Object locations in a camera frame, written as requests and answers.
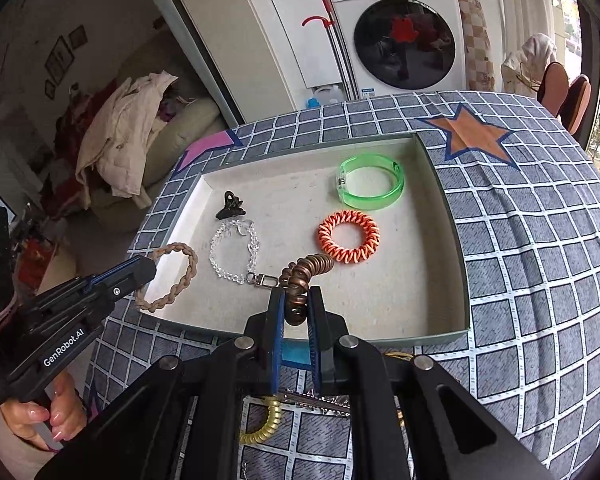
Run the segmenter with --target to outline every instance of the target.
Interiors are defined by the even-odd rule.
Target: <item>fingernail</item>
[[[29,411],[29,416],[34,422],[43,422],[49,418],[49,412],[44,408],[34,408]]]

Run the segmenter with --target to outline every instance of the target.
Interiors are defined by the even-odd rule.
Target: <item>human hand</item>
[[[49,420],[53,438],[59,441],[71,440],[87,423],[82,403],[75,393],[74,378],[64,370],[56,376],[53,384],[51,413],[35,402],[21,403],[15,399],[7,400],[0,406],[2,416],[13,434],[43,450],[48,450],[48,447],[36,433],[33,424]]]

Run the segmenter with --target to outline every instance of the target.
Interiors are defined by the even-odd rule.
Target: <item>washing machine door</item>
[[[353,44],[375,78],[403,90],[439,83],[456,58],[445,20],[417,0],[379,0],[369,6],[356,23]]]

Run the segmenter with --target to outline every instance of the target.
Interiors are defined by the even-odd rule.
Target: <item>grid-patterned tablecloth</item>
[[[503,130],[510,161],[450,153],[430,122],[459,107]],[[240,144],[171,175],[129,251],[159,247],[198,175],[293,150],[417,135],[450,206],[464,254],[471,330],[433,354],[554,473],[574,477],[600,441],[600,175],[537,102],[485,92],[403,94],[306,110],[237,129]],[[85,394],[113,400],[165,354],[207,354],[216,336],[138,314],[121,300],[93,353]],[[310,387],[285,368],[282,387]],[[264,418],[247,399],[242,427]],[[241,446],[249,480],[349,480],[349,421],[285,406],[272,439]]]

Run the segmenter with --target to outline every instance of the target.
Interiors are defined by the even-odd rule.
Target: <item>green bracelet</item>
[[[378,196],[358,196],[351,194],[347,190],[347,173],[358,168],[368,168],[369,166],[389,171],[395,179],[394,188],[388,193]],[[365,211],[382,209],[394,203],[401,195],[404,189],[404,172],[400,164],[387,156],[378,155],[377,153],[363,153],[362,155],[348,158],[340,165],[336,187],[338,188],[338,195],[342,203]]]

